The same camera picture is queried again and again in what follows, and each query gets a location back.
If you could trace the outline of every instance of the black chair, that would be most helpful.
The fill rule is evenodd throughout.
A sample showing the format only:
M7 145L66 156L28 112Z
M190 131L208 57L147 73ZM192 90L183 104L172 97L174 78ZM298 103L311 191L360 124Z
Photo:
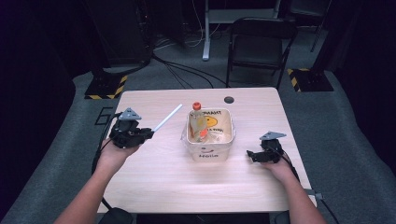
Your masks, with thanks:
M314 44L311 52L314 51L315 45L318 42L323 23L326 20L327 12L329 11L332 0L291 0L289 13L294 18L308 18L318 23L315 33Z
M233 66L280 70L276 89L285 71L290 47L297 28L289 21L265 18L242 18L231 26L226 88L230 87Z

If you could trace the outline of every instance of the paper container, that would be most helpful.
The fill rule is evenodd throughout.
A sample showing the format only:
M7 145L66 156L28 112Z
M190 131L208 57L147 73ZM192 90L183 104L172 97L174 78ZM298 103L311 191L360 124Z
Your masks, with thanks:
M191 138L189 115L187 115L181 140L194 161L226 161L235 139L231 113L225 108L202 108L201 110L204 112L208 129L206 141L197 143Z

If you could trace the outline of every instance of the table leg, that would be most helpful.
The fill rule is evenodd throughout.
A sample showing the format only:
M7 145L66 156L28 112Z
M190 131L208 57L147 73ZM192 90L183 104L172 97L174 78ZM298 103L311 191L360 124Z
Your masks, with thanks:
M202 60L209 60L209 51L210 51L210 34L209 34L209 3L208 0L205 0L205 45L204 45L204 55L202 56Z

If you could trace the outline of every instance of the yellow and black hazard tape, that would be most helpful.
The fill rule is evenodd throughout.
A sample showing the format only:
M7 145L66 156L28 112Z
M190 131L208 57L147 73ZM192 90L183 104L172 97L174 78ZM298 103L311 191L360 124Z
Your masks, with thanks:
M92 99L92 100L105 100L105 99L116 99L118 98L123 90L123 87L125 85L127 76L124 76L121 81L120 85L117 87L117 90L115 91L114 94L109 94L109 95L85 95L85 99Z
M309 69L306 68L300 68L300 69L288 69L289 77L291 80L291 85L293 86L295 91L301 91L300 86L298 85L298 81L296 76L293 74L294 70L299 70L299 71L309 71Z

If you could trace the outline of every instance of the black curtain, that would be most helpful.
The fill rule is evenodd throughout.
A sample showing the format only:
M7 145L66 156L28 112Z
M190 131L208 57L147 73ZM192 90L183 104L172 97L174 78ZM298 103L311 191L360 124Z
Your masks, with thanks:
M353 29L330 63L359 127L396 174L396 1L364 0L357 7Z
M61 15L38 15L32 4L0 1L0 220L64 122L75 95L72 77L82 71L77 68L87 68L78 63L78 54L75 60L68 54ZM44 16L53 23L42 22Z

